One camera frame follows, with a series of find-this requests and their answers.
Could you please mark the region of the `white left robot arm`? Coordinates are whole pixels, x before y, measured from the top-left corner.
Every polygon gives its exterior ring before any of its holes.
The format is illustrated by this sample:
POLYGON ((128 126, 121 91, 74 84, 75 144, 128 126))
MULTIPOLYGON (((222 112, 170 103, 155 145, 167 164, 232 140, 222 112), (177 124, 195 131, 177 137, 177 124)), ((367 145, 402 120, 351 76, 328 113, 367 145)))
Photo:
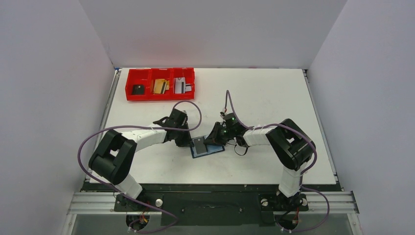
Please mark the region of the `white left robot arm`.
POLYGON ((174 140, 178 147, 190 146, 188 116, 173 109, 168 117, 156 120, 145 129, 127 132, 108 130, 89 161, 89 168, 127 195, 127 205, 135 211, 144 208, 143 187, 129 173, 136 152, 155 144, 174 140))

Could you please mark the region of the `navy blue card holder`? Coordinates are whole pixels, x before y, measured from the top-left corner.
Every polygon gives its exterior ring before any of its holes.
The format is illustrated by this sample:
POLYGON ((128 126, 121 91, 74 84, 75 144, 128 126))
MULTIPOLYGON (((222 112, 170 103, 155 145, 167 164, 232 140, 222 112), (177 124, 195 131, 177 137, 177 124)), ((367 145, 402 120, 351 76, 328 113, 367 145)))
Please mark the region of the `navy blue card holder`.
POLYGON ((201 154, 201 155, 196 155, 196 152, 194 150, 194 145, 191 146, 190 151, 191 151, 192 158, 195 159, 195 158, 199 158, 199 157, 203 157, 203 156, 207 156, 207 155, 211 155, 211 154, 214 154, 214 153, 225 151, 224 146, 207 145, 207 144, 205 144, 205 145, 207 146, 207 153, 201 154))

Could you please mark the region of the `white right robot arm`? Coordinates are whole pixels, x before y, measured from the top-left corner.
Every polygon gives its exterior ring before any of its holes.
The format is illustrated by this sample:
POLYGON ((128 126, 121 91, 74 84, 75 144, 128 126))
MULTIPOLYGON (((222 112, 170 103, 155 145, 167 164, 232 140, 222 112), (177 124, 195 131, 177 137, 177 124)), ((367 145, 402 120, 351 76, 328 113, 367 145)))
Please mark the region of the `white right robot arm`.
POLYGON ((276 195, 277 205, 288 209, 295 204, 295 195, 300 192, 302 178, 316 147, 312 140, 287 118, 281 123, 248 127, 234 113, 222 114, 223 121, 216 122, 205 138, 208 145, 224 146, 234 140, 237 145, 249 148, 269 145, 283 165, 283 173, 276 195))

